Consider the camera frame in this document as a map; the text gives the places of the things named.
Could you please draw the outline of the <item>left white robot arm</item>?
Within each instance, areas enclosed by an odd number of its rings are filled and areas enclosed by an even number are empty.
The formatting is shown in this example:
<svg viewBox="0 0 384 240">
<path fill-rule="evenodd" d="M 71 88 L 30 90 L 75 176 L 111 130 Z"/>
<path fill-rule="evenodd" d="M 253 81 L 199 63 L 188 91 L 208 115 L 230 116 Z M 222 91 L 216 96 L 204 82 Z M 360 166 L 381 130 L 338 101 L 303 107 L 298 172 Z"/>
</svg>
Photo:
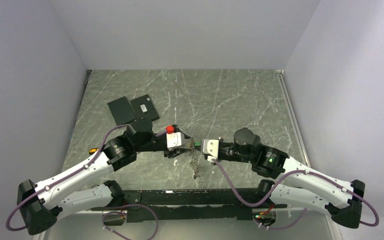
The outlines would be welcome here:
<svg viewBox="0 0 384 240">
<path fill-rule="evenodd" d="M 138 153 L 162 152 L 171 159 L 189 151 L 192 142 L 192 138 L 175 124 L 154 133 L 152 121 L 143 117 L 115 128 L 125 128 L 125 131 L 112 139 L 105 136 L 97 151 L 82 162 L 39 182 L 30 179 L 21 182 L 16 208 L 7 218 L 6 228 L 16 231 L 10 225 L 16 212 L 20 212 L 25 224 L 19 230 L 27 230 L 34 236 L 48 230 L 58 220 L 87 208 L 117 210 L 124 203 L 124 193 L 116 181 L 108 180 L 89 190 L 80 191 L 79 188 L 131 164 Z"/>
</svg>

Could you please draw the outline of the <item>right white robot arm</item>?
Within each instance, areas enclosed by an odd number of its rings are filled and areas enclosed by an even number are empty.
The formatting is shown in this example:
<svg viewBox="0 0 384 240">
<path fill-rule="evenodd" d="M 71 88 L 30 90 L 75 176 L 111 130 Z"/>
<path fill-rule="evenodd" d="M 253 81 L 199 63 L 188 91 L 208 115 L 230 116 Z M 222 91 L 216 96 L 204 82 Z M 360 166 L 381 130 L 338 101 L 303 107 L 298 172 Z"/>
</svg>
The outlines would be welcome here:
<svg viewBox="0 0 384 240">
<path fill-rule="evenodd" d="M 346 228 L 357 229 L 362 224 L 362 181 L 348 182 L 320 173 L 287 153 L 262 144 L 261 138 L 246 127 L 234 133 L 233 142 L 212 139 L 202 147 L 209 152 L 208 161 L 248 163 L 253 172 L 264 178 L 255 194 L 255 203 L 232 190 L 248 207 L 294 205 L 323 213 Z"/>
</svg>

